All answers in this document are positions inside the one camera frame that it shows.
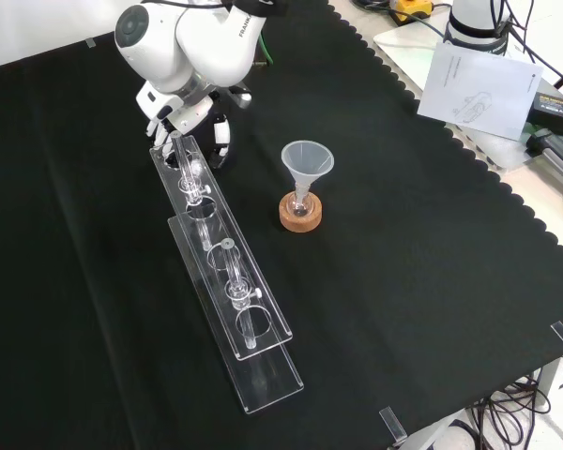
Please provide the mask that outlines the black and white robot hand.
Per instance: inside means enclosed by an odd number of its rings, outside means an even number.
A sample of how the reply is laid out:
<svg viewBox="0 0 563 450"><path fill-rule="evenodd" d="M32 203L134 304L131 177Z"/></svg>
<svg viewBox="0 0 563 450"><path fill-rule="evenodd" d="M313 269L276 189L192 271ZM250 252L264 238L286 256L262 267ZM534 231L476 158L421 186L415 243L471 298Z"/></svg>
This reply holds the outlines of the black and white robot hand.
<svg viewBox="0 0 563 450"><path fill-rule="evenodd" d="M219 169L228 158L231 143L231 129L227 116L218 110L220 93L208 92L204 98L190 105L179 95L162 94L150 83L145 82L136 96L136 101L149 120L146 135L154 139L156 146L164 146L162 153L172 150L170 134L179 131L190 136L203 123L210 121L214 131L214 148L207 155L212 169Z"/></svg>

